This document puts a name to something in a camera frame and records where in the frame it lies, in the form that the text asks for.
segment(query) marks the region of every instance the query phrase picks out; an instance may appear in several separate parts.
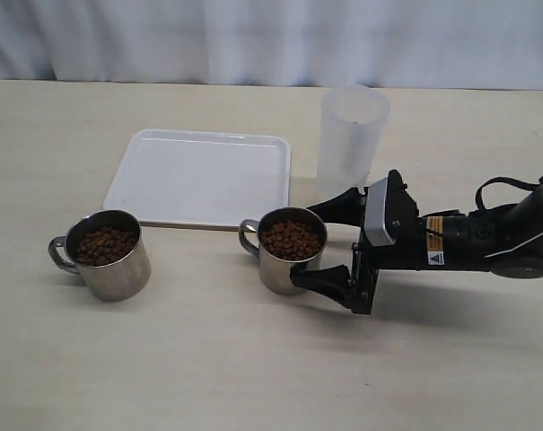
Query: black strap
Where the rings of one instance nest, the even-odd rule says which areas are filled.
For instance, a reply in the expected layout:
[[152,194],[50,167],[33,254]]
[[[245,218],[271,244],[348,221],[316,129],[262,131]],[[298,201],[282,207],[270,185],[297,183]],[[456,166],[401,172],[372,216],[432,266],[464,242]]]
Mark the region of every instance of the black strap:
[[475,202],[477,203],[477,208],[479,211],[486,211],[485,203],[483,202],[483,189],[486,186],[489,186],[491,184],[496,184],[496,183],[508,184],[509,186],[516,187],[517,189],[527,190],[527,191],[533,191],[536,187],[539,186],[538,184],[531,184],[529,182],[515,180],[514,178],[495,177],[491,180],[488,180],[485,184],[480,186],[477,190],[477,194],[475,195]]

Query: white tray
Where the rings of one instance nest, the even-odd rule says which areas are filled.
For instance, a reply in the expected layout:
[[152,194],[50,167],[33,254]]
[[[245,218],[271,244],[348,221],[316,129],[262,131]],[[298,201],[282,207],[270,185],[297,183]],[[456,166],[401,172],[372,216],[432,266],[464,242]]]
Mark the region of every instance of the white tray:
[[237,228],[289,201],[291,148],[277,136],[147,129],[105,197],[144,224]]

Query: robotic arm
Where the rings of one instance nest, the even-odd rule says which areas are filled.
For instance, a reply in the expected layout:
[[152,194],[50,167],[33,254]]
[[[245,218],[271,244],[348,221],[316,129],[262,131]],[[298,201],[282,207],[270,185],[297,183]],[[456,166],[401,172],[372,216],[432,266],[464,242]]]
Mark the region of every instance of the robotic arm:
[[[505,183],[530,191],[518,204],[487,209],[482,190]],[[508,278],[543,277],[543,177],[539,184],[497,177],[477,191],[477,210],[419,215],[397,171],[363,193],[349,189],[309,207],[324,223],[361,228],[353,263],[322,270],[294,267],[296,286],[325,295],[353,313],[371,314],[381,269],[491,272]]]

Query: mug handle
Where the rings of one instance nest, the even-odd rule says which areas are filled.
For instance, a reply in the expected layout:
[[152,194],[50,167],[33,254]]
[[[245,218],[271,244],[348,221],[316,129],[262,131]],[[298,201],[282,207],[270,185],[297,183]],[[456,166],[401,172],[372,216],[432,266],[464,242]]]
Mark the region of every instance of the mug handle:
[[54,260],[54,263],[58,268],[63,269],[64,271],[67,271],[71,274],[79,274],[80,271],[77,270],[77,267],[73,263],[64,260],[57,252],[57,247],[64,247],[65,243],[65,236],[57,236],[52,241],[50,241],[48,246],[49,257]]
[[259,247],[256,247],[247,239],[245,233],[257,233],[259,222],[251,219],[243,220],[239,226],[239,243],[246,251],[259,259]]

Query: white curtain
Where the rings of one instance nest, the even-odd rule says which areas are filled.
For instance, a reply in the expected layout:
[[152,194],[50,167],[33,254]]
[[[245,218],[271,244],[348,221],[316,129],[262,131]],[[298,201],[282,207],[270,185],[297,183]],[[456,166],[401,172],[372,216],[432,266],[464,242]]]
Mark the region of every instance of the white curtain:
[[543,90],[543,0],[0,0],[0,78]]

